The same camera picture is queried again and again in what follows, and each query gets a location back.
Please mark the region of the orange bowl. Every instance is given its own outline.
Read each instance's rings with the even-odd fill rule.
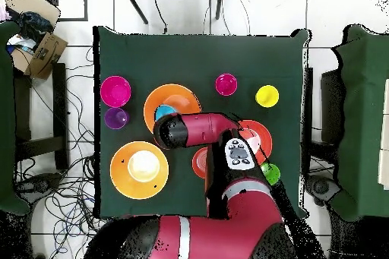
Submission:
[[[142,150],[155,155],[160,164],[157,175],[148,182],[139,182],[128,171],[128,162],[131,157]],[[169,175],[169,164],[165,155],[155,145],[135,141],[121,147],[113,156],[110,166],[111,180],[116,189],[131,199],[148,199],[160,192],[166,184]]]
[[[159,86],[151,92],[144,103],[144,121],[150,132],[153,132],[154,113],[162,104],[173,107],[180,114],[201,112],[198,98],[188,88],[177,84]]]

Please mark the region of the floor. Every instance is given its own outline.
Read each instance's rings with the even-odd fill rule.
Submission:
[[[63,18],[83,18],[84,0],[59,0],[59,8]],[[154,0],[136,0],[149,20],[149,25],[143,24],[136,10],[129,0],[87,0],[87,21],[58,22],[54,33],[68,41],[68,47],[63,53],[60,62],[67,68],[76,68],[79,65],[91,65],[90,50],[92,45],[92,26],[100,25],[114,29],[118,33],[145,33],[162,34],[163,22],[154,4]],[[312,136],[319,141],[321,127],[321,92],[319,88],[320,76],[323,72],[337,68],[338,63],[331,47],[339,45],[342,40],[343,29],[348,24],[364,24],[371,30],[383,33],[389,31],[389,4],[387,0],[242,0],[249,16],[248,25],[245,10],[239,0],[224,0],[223,18],[215,20],[216,1],[212,0],[212,35],[231,34],[245,36],[248,29],[251,35],[261,34],[268,36],[288,36],[295,29],[307,28],[312,32],[312,41],[308,48],[308,64],[314,69],[313,93],[313,127]],[[204,14],[208,7],[208,0],[157,0],[161,14],[167,23],[168,34],[209,34],[209,12],[204,23]],[[93,67],[81,67],[68,70],[67,76],[82,74],[93,75]],[[51,78],[45,81],[35,81],[34,86],[45,102],[52,107]],[[93,80],[88,77],[73,77],[68,81],[68,89],[77,95],[84,104],[81,122],[86,128],[93,131]],[[80,102],[69,96],[73,103],[80,107]],[[32,92],[31,123],[33,138],[52,135],[52,113],[42,103],[42,100]],[[77,129],[77,111],[72,104],[68,106],[69,128],[71,136],[69,148],[74,146],[81,133]],[[84,156],[93,153],[93,145],[79,143]],[[71,153],[71,162],[80,157],[80,151],[74,148]],[[30,162],[24,161],[27,168]],[[320,167],[312,162],[312,167]],[[30,170],[31,174],[40,172],[55,172],[54,156],[52,153],[38,156],[36,165]],[[75,166],[69,176],[80,176],[81,165]],[[323,249],[328,254],[330,247],[330,222],[324,208],[317,207],[313,199],[305,194],[304,207],[309,212],[308,223],[314,230]],[[58,217],[63,214],[55,205],[53,199],[47,199],[49,210]],[[53,229],[55,233],[65,233],[56,223],[59,218],[53,216],[45,208],[45,199],[41,200],[33,213],[32,242],[36,253],[44,253],[47,257],[55,250]],[[70,237],[65,243],[67,252],[59,252],[54,259],[82,259],[83,250],[88,242],[84,235]]]

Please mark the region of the white cup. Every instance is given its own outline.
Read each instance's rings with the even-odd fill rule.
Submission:
[[[148,150],[134,153],[128,161],[128,172],[138,182],[150,182],[160,171],[160,161]]]

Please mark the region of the blue cup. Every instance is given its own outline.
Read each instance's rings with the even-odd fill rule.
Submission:
[[[169,105],[159,105],[154,113],[154,120],[155,122],[160,119],[161,117],[172,114],[174,112],[177,112],[173,107]]]

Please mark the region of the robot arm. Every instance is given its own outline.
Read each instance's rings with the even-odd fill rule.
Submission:
[[[153,133],[162,148],[208,144],[209,217],[107,223],[84,259],[296,259],[271,188],[238,128],[223,114],[160,118]]]

